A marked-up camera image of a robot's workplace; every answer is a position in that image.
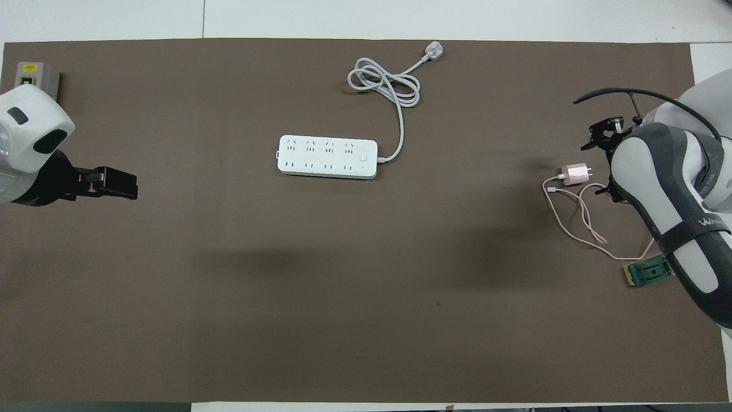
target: charging cable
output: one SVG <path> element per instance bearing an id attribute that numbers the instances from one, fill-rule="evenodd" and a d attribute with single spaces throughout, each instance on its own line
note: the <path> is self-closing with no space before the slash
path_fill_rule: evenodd
<path id="1" fill-rule="evenodd" d="M 648 246 L 646 246 L 646 250 L 644 250 L 643 251 L 643 254 L 640 255 L 639 257 L 617 257 L 614 254 L 610 253 L 610 251 L 608 251 L 607 249 L 605 249 L 605 248 L 603 248 L 601 246 L 598 246 L 598 245 L 596 245 L 596 244 L 594 244 L 592 242 L 588 242 L 587 240 L 580 239 L 577 236 L 574 236 L 562 224 L 561 219 L 559 218 L 559 214 L 557 214 L 556 209 L 554 208 L 554 204 L 552 203 L 551 197 L 549 197 L 549 194 L 550 193 L 557 192 L 557 193 L 561 193 L 561 194 L 564 194 L 566 196 L 569 196 L 569 197 L 573 198 L 577 202 L 577 204 L 579 205 L 579 207 L 580 207 L 580 212 L 581 212 L 581 215 L 582 215 L 582 223 L 584 223 L 585 227 L 590 232 L 590 234 L 592 235 L 593 239 L 595 239 L 598 243 L 608 244 L 608 241 L 603 236 L 601 236 L 600 233 L 597 233 L 597 231 L 592 227 L 592 220 L 591 220 L 591 217 L 590 217 L 590 211 L 587 208 L 587 204 L 582 199 L 582 195 L 585 193 L 585 190 L 587 190 L 587 188 L 591 188 L 591 187 L 604 188 L 605 185 L 602 185 L 600 183 L 590 183 L 588 185 L 585 185 L 585 187 L 583 187 L 580 190 L 580 193 L 579 194 L 574 194 L 573 192 L 568 191 L 568 190 L 565 190 L 565 189 L 562 189 L 562 188 L 547 187 L 547 183 L 549 183 L 550 181 L 552 181 L 552 180 L 562 180 L 562 179 L 565 179 L 566 177 L 567 177 L 566 174 L 558 174 L 556 176 L 549 177 L 547 180 L 544 180 L 544 182 L 542 183 L 542 192 L 544 192 L 544 196 L 547 199 L 547 203 L 549 204 L 549 207 L 551 208 L 552 213 L 554 213 L 554 218 L 556 219 L 556 223 L 559 225 L 559 228 L 562 229 L 564 231 L 564 233 L 566 233 L 567 236 L 569 236 L 570 238 L 572 238 L 572 239 L 574 239 L 574 240 L 576 240 L 578 242 L 585 243 L 586 245 L 590 245 L 593 248 L 600 250 L 602 253 L 607 254 L 609 257 L 611 257 L 611 258 L 613 258 L 615 260 L 641 260 L 644 257 L 646 257 L 646 254 L 648 253 L 648 250 L 651 248 L 651 245 L 654 242 L 653 239 L 651 239 L 651 241 L 649 242 Z"/>
<path id="2" fill-rule="evenodd" d="M 440 42 L 430 43 L 425 49 L 425 55 L 412 67 L 399 74 L 389 73 L 386 69 L 380 66 L 379 63 L 374 62 L 372 59 L 367 57 L 362 57 L 356 60 L 354 69 L 348 74 L 348 85 L 359 92 L 374 90 L 381 93 L 381 95 L 397 106 L 397 113 L 399 114 L 399 145 L 394 153 L 388 158 L 377 158 L 377 163 L 386 163 L 392 160 L 397 157 L 399 152 L 402 150 L 402 144 L 404 143 L 404 118 L 402 116 L 402 107 L 414 107 L 419 102 L 419 80 L 409 73 L 427 60 L 437 60 L 442 56 L 442 52 L 443 49 Z M 353 82 L 354 76 L 358 79 L 361 85 Z M 394 90 L 394 84 L 392 83 L 403 86 L 410 90 L 410 92 L 397 92 Z"/>

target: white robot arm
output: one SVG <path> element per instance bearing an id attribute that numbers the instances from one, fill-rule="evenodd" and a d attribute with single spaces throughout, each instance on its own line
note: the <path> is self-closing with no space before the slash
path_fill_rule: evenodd
<path id="1" fill-rule="evenodd" d="M 31 84 L 0 95 L 0 205 L 43 206 L 77 196 L 137 199 L 136 176 L 71 165 L 58 147 L 74 128 L 61 106 Z"/>
<path id="2" fill-rule="evenodd" d="M 601 89 L 576 103 L 637 92 L 628 90 Z M 638 211 L 694 302 L 732 336 L 731 92 L 728 70 L 689 89 L 677 106 L 634 118 L 633 129 L 620 131 L 619 117 L 592 125 L 583 149 L 606 151 L 613 200 Z"/>

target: power socket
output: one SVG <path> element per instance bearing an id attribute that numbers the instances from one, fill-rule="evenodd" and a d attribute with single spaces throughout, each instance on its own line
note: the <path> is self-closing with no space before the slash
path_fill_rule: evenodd
<path id="1" fill-rule="evenodd" d="M 301 176 L 373 179 L 378 145 L 373 140 L 338 137 L 280 137 L 277 168 Z"/>

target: green clip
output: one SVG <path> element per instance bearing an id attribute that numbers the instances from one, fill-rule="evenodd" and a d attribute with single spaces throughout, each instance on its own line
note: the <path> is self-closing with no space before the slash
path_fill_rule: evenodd
<path id="1" fill-rule="evenodd" d="M 663 255 L 659 254 L 640 262 L 623 266 L 625 277 L 630 286 L 643 286 L 658 282 L 671 275 L 671 266 Z"/>

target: gray robot arm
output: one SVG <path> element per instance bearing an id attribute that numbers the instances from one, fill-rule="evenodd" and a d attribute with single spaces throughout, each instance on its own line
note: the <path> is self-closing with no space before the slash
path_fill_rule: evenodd
<path id="1" fill-rule="evenodd" d="M 665 103 L 634 118 L 632 130 L 599 130 L 621 125 L 621 118 L 610 118 L 590 127 L 591 142 L 583 147 L 606 151 L 613 200 L 638 211 L 691 298 L 730 336 L 732 140 L 723 136 L 732 132 L 731 88 L 728 70 L 676 101 L 698 113 Z"/>

